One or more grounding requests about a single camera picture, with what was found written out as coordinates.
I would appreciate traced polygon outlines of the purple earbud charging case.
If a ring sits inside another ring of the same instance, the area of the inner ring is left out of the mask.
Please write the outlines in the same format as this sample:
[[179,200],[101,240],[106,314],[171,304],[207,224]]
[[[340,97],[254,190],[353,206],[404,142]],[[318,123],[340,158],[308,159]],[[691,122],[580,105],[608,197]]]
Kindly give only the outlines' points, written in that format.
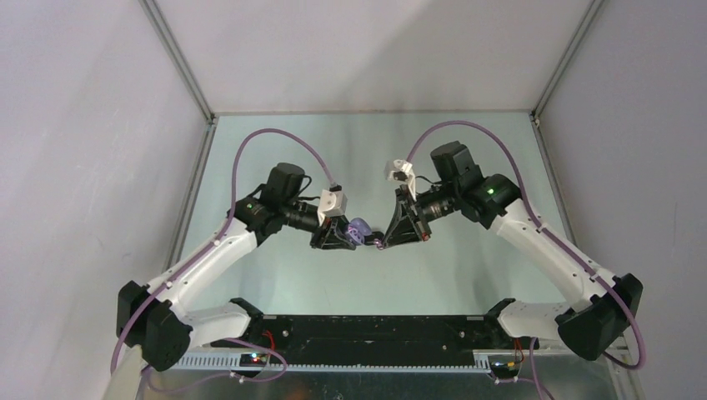
[[373,235],[371,227],[360,217],[352,219],[346,227],[346,237],[354,246],[363,246]]

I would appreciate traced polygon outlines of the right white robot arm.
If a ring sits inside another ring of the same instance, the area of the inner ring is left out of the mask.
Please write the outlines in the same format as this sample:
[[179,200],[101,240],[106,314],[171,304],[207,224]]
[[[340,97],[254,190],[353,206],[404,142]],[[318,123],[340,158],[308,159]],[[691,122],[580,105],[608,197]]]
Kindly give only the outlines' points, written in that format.
[[559,237],[529,211],[520,187],[502,174],[483,175],[470,151],[458,141],[430,154],[439,181],[429,190],[415,190],[411,162],[388,162],[384,174],[399,183],[395,209],[381,249],[425,242],[429,224],[459,212],[472,223],[513,245],[545,275],[563,296],[563,302],[526,303],[513,298],[488,311],[484,335],[495,348],[506,348],[517,338],[561,341],[588,361],[605,355],[609,346],[630,327],[644,286],[633,274],[619,277],[595,264],[571,242]]

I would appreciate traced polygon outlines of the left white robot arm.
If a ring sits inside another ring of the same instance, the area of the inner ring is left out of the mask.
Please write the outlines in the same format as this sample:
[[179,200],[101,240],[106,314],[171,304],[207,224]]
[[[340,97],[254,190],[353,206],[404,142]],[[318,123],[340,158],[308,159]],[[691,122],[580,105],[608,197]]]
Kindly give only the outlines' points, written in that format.
[[263,324],[248,302],[233,300],[197,311],[191,307],[228,268],[284,227],[310,233],[315,249],[355,249],[347,236],[343,189],[333,185],[317,197],[304,197],[310,182],[302,168],[277,164],[267,182],[228,210],[223,225],[199,250],[145,284],[126,283],[118,292],[118,339],[140,347],[143,361],[159,372],[204,344],[227,338],[248,348],[260,343]]

